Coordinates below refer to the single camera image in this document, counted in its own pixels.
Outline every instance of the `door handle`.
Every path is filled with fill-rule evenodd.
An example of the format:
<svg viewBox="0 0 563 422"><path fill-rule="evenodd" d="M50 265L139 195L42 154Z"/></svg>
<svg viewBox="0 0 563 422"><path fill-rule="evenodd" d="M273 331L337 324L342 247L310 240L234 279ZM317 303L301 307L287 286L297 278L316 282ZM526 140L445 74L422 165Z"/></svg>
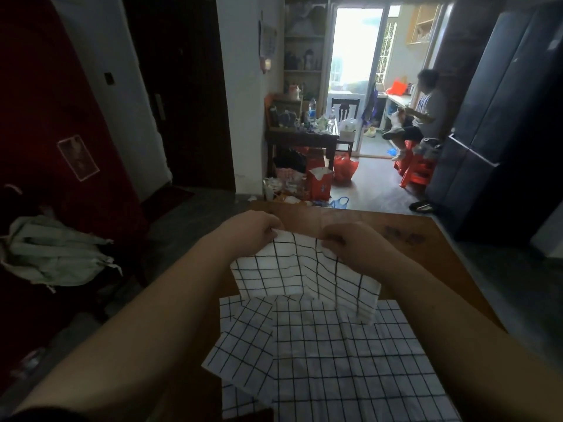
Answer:
<svg viewBox="0 0 563 422"><path fill-rule="evenodd" d="M166 120L165 106L162 104L162 98L159 93L154 94L154 98L157 100L158 115L160 120Z"/></svg>

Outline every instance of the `dark shorts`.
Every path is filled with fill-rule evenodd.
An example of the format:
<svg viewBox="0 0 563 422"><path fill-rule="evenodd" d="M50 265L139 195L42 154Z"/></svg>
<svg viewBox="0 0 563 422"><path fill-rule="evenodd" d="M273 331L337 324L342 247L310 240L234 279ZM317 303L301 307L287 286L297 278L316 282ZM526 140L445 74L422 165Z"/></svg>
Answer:
<svg viewBox="0 0 563 422"><path fill-rule="evenodd" d="M403 129L405 132L402 135L399 134L388 134L384 135L384 139L390 140L392 138L400 137L403 141L415 141L420 142L424 139L424 135L420 131L420 129L416 126L413 126L412 118L407 117L405 123L403 124Z"/></svg>

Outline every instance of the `hand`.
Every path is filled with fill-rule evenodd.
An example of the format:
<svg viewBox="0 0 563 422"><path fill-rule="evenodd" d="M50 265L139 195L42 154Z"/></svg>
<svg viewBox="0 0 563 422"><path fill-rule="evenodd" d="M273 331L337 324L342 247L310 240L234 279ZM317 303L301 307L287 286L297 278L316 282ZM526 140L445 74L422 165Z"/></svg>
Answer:
<svg viewBox="0 0 563 422"><path fill-rule="evenodd" d="M332 250L346 265L380 281L409 260L383 236L363 222L329 225L321 235L323 247Z"/></svg>
<svg viewBox="0 0 563 422"><path fill-rule="evenodd" d="M234 261L262 250L277 237L273 228L283 229L282 221L266 212L249 210L226 220L211 234L227 247L229 258Z"/></svg>

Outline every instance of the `refrigerator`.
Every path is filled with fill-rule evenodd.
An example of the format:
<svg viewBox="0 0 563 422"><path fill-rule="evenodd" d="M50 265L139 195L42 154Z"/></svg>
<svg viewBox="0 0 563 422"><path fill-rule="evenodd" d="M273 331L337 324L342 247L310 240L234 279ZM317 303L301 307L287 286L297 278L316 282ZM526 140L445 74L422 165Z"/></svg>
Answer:
<svg viewBox="0 0 563 422"><path fill-rule="evenodd" d="M456 240L526 245L563 199L563 0L502 13L426 194Z"/></svg>

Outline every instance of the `sliding glass door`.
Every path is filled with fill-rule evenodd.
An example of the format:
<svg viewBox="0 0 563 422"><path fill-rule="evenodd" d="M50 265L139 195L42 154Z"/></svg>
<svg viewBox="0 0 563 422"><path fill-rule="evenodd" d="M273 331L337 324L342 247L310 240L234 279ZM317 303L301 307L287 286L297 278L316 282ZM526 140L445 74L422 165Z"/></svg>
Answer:
<svg viewBox="0 0 563 422"><path fill-rule="evenodd" d="M389 4L338 3L331 8L330 63L329 73L325 74L327 98L323 106L327 117L334 109L339 122L356 120L352 154L358 155L362 145L362 114L376 82Z"/></svg>

